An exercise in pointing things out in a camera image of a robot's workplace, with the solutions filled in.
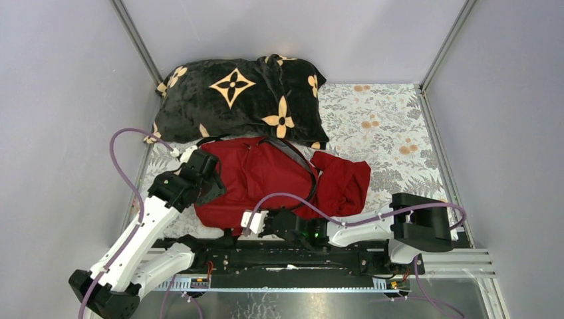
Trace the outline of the red student backpack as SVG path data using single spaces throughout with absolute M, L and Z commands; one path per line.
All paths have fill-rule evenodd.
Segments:
M 288 141 L 236 138 L 200 148 L 219 159 L 218 172 L 226 188 L 222 196 L 195 206 L 204 226 L 240 231 L 244 212 L 257 204 L 262 209 L 290 209 L 303 219 L 317 218 L 303 202 L 315 202 L 319 172 Z

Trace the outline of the black floral plush blanket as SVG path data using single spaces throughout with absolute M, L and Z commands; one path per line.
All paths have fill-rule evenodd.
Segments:
M 254 133 L 323 150 L 330 138 L 319 89 L 326 81 L 313 63 L 280 54 L 187 62 L 157 85 L 161 104 L 143 141 L 184 144 Z

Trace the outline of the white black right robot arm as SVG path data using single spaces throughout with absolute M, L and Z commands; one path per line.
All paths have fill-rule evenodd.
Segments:
M 287 197 L 317 214 L 299 217 L 290 209 L 263 209 L 269 199 Z M 274 235 L 298 247 L 319 251 L 325 247 L 346 248 L 367 241 L 386 241 L 381 256 L 384 270 L 399 273 L 420 253 L 446 253 L 453 249 L 452 231 L 466 221 L 465 209 L 412 195 L 395 193 L 390 211 L 331 217 L 305 199 L 290 193 L 266 195 L 253 209 L 243 212 L 240 225 L 245 236 Z

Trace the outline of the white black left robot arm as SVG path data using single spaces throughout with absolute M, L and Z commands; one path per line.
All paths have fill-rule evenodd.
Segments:
M 223 195 L 217 156 L 197 147 L 180 156 L 180 166 L 157 175 L 137 217 L 89 270 L 75 270 L 69 284 L 80 301 L 78 318 L 131 318 L 142 299 L 166 279 L 206 266 L 205 253 L 185 243 L 143 263 L 162 231 L 185 209 Z

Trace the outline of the red cloth garment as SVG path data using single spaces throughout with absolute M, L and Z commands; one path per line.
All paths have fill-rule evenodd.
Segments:
M 365 161 L 353 162 L 316 151 L 311 163 L 321 172 L 314 203 L 330 217 L 357 215 L 364 209 L 371 168 Z

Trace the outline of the floral patterned table mat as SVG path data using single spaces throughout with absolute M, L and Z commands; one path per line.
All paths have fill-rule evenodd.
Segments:
M 350 160 L 365 161 L 371 168 L 366 203 L 361 213 L 387 212 L 395 193 L 421 195 L 441 200 L 442 182 L 434 164 L 421 111 L 410 84 L 335 85 L 319 89 L 319 112 L 330 138 L 325 149 L 318 150 L 291 140 L 310 162 L 316 151 Z M 190 147 L 236 138 L 268 137 L 254 133 L 241 136 L 202 138 L 188 143 L 162 144 L 162 171 L 178 169 L 178 155 Z M 196 234 L 216 238 L 225 230 L 240 235 L 243 231 L 206 227 L 195 211 L 196 204 L 180 213 L 164 230 L 165 237 Z

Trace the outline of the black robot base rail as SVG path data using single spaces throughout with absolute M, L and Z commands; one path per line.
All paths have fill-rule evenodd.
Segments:
M 180 274 L 201 274 L 212 288 L 228 290 L 306 289 L 360 290 L 374 287 L 375 279 L 403 280 L 425 274 L 418 260 L 407 265 L 394 264 L 382 241 L 368 241 L 346 248 L 321 247 L 309 250 L 285 241 L 235 241 L 197 239 L 159 239 L 155 248 L 170 249 L 187 244 L 196 252 L 192 266 Z

